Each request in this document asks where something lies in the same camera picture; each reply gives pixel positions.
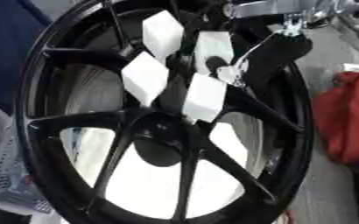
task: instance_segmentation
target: white foam block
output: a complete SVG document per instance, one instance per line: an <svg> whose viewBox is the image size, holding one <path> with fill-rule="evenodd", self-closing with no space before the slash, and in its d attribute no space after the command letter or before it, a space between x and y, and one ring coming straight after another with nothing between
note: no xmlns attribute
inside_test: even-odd
<svg viewBox="0 0 359 224"><path fill-rule="evenodd" d="M220 57L228 64L234 58L231 38L227 31L201 31L194 49L197 73L210 74L206 62L210 57Z"/></svg>
<svg viewBox="0 0 359 224"><path fill-rule="evenodd" d="M212 122L222 111L226 89L226 83L195 73L182 113L191 120Z"/></svg>
<svg viewBox="0 0 359 224"><path fill-rule="evenodd" d="M143 43L163 63L180 49L183 34L184 27L167 10L143 21Z"/></svg>
<svg viewBox="0 0 359 224"><path fill-rule="evenodd" d="M149 53L141 52L122 70L122 75L125 89L149 107L165 89L169 70Z"/></svg>

